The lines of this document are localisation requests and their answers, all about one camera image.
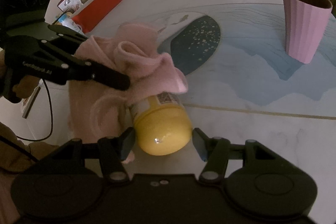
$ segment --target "pink towel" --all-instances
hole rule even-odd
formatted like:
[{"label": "pink towel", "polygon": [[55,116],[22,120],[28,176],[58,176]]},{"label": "pink towel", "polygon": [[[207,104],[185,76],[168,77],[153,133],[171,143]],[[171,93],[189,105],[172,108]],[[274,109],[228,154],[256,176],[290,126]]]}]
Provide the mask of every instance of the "pink towel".
[{"label": "pink towel", "polygon": [[126,107],[161,92],[185,93],[183,73],[174,67],[168,53],[157,53],[156,30],[142,23],[126,23],[114,38],[90,37],[75,56],[92,59],[131,79],[127,91],[109,88],[95,81],[70,81],[70,127],[84,143],[124,130]]},{"label": "pink towel", "polygon": [[11,185],[15,177],[0,172],[0,224],[14,223],[20,217],[11,198]]}]

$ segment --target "yellow bottle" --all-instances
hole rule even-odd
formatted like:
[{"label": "yellow bottle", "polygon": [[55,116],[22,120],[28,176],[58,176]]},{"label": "yellow bottle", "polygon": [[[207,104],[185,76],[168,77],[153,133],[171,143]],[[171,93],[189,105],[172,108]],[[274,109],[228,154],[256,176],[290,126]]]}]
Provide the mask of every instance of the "yellow bottle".
[{"label": "yellow bottle", "polygon": [[191,139],[192,124],[176,95],[163,92],[130,107],[138,144],[155,156],[174,153]]}]

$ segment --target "white marble table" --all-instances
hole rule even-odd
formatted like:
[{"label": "white marble table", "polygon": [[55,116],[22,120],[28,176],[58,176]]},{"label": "white marble table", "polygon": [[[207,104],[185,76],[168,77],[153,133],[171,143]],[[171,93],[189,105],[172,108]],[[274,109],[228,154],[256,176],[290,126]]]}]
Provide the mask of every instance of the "white marble table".
[{"label": "white marble table", "polygon": [[[224,4],[234,4],[237,7],[239,4],[243,6],[256,3],[278,5],[281,8],[282,0],[125,0],[100,22],[92,34],[113,36],[118,25],[125,21],[148,22],[186,11],[208,14],[211,6],[215,9]],[[196,89],[197,86],[190,87],[190,90]],[[297,165],[310,174],[318,185],[318,197],[310,216],[321,224],[336,221],[335,120],[249,113],[249,106],[245,112],[211,109],[211,104],[207,106],[200,104],[198,107],[186,107],[194,127],[201,128],[210,137],[227,138],[231,143],[243,144],[246,139],[256,139]],[[191,143],[177,153],[162,157],[147,155],[137,147],[134,150],[136,159],[126,166],[130,173],[199,175],[205,164],[199,159]],[[231,162],[227,175],[239,165],[240,162]]]}]

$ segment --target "red box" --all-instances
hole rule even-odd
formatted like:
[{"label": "red box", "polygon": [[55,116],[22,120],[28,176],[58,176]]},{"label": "red box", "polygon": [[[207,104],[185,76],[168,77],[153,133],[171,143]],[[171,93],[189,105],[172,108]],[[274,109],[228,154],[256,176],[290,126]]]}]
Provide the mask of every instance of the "red box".
[{"label": "red box", "polygon": [[80,25],[83,33],[90,32],[122,0],[94,0],[72,20]]}]

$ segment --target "pink cup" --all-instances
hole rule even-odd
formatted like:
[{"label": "pink cup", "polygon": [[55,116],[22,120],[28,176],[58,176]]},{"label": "pink cup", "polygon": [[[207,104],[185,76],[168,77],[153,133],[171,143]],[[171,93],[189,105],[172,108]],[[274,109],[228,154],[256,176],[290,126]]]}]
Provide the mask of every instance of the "pink cup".
[{"label": "pink cup", "polygon": [[286,22],[286,53],[308,64],[328,24],[330,0],[283,0]]}]

